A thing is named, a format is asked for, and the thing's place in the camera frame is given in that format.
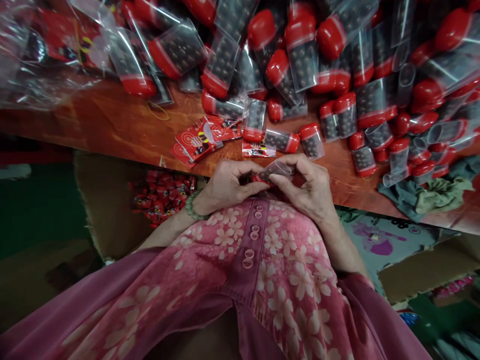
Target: pile of red packets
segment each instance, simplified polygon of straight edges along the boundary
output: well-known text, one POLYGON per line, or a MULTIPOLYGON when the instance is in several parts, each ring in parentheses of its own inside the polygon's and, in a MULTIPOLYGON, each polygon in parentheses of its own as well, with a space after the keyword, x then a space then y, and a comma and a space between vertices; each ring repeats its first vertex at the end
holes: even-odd
POLYGON ((184 208, 189 195, 197 189, 197 177, 175 175, 166 169, 148 169, 145 180, 128 183, 133 192, 134 214, 143 213, 158 227, 184 208))

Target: wooden table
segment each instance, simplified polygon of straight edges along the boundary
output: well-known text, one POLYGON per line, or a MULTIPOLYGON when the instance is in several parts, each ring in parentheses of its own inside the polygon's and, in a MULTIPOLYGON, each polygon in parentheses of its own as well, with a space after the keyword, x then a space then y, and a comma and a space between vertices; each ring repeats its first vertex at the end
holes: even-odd
MULTIPOLYGON (((169 121, 155 118, 145 100, 129 96, 119 83, 103 81, 92 90, 79 93, 71 102, 51 113, 4 110, 0 116, 0 132, 188 171, 173 157, 170 148, 175 143, 176 134, 204 115, 201 97, 198 94, 181 93, 176 83, 170 84, 170 90, 176 103, 166 110, 171 118, 169 121)), ((318 109, 325 100, 325 97, 311 98, 306 117, 286 120, 273 126, 296 133, 301 125, 318 121, 318 109)), ((335 204, 405 218, 390 200, 376 190, 381 176, 388 171, 386 165, 380 166, 380 171, 371 178, 364 179, 355 174, 346 140, 325 143, 324 146, 326 155, 317 163, 325 166, 330 173, 335 204)), ((480 154, 480 144, 460 154, 480 154)), ((211 176, 216 164, 224 158, 243 160, 242 142, 225 142, 222 149, 210 154, 191 172, 211 176)), ((272 160, 254 159, 263 166, 272 160)), ((477 190, 480 189, 480 176, 473 185, 477 190)), ((464 206, 427 215, 421 222, 480 235, 480 192, 467 192, 464 200, 464 206)))

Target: green bracelet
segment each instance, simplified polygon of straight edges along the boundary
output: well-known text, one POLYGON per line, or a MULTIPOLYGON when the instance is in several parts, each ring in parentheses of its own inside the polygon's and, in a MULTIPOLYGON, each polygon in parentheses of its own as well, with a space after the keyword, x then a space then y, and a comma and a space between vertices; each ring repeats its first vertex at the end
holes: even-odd
POLYGON ((194 220, 207 220, 210 215, 199 215, 195 212, 194 210, 194 199, 197 197, 198 194, 200 194, 202 190, 196 190, 192 195, 188 197, 186 200, 186 213, 191 216, 194 220))

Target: green cloth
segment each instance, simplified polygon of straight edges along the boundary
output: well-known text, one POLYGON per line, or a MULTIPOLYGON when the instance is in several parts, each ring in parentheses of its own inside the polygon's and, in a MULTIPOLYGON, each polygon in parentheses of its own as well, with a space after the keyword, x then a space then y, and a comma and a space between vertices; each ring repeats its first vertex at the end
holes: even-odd
POLYGON ((427 183, 427 188, 418 193, 415 211, 429 214, 454 210, 463 205, 464 190, 475 191, 472 182, 464 177, 456 177, 453 181, 432 179, 427 183))

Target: finger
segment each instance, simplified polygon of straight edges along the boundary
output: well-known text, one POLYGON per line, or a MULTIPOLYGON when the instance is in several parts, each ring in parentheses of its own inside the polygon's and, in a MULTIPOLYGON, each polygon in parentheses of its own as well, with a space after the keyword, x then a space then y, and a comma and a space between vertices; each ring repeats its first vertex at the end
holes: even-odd
POLYGON ((270 188, 270 185, 268 185, 265 182, 254 181, 254 182, 248 183, 247 185, 241 186, 240 191, 241 191, 242 197, 246 199, 249 196, 258 194, 259 192, 268 190, 269 188, 270 188))

